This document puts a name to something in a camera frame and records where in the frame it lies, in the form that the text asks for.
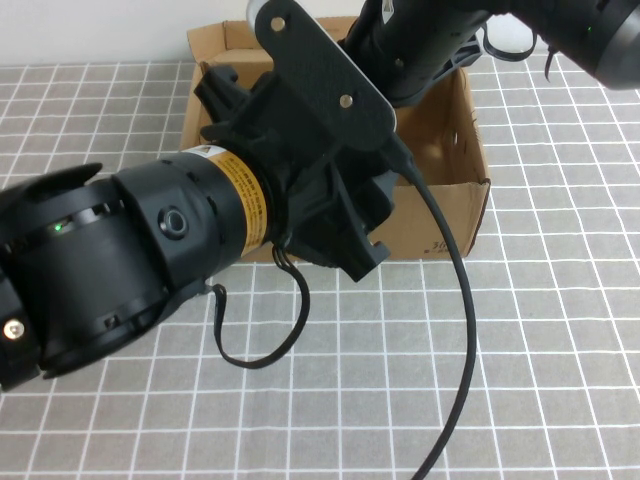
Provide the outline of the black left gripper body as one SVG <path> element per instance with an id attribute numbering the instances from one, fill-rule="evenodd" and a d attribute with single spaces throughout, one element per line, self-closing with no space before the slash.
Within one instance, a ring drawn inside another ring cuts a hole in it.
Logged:
<path id="1" fill-rule="evenodd" d="M 263 183 L 269 241 L 344 271 L 346 248 L 369 238 L 392 213 L 395 174 L 372 156 L 340 148 L 275 73 L 262 74 L 250 88 L 237 85 L 240 101 L 231 118 L 210 118 L 201 136 L 237 154 Z"/>

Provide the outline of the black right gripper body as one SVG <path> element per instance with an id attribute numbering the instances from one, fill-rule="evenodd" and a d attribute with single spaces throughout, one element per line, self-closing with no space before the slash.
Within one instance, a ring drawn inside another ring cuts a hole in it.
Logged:
<path id="1" fill-rule="evenodd" d="M 417 93 L 396 100 L 393 100 L 390 96 L 388 96 L 387 99 L 394 108 L 417 105 L 431 88 L 453 75 L 459 69 L 471 66 L 481 57 L 481 55 L 482 51 L 480 43 L 477 36 L 474 35 L 456 51 L 456 53 L 444 64 L 442 69 Z"/>

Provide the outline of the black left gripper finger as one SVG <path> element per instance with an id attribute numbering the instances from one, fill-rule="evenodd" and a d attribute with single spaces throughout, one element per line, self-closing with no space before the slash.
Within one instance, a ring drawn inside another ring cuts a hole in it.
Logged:
<path id="1" fill-rule="evenodd" d="M 344 271 L 354 282 L 366 277 L 391 254 L 384 243 L 372 243 L 368 237 L 357 239 L 346 250 Z"/>
<path id="2" fill-rule="evenodd" d="M 202 78 L 194 89 L 196 97 L 212 120 L 228 120 L 240 101 L 238 75 L 230 65 L 200 65 Z"/>

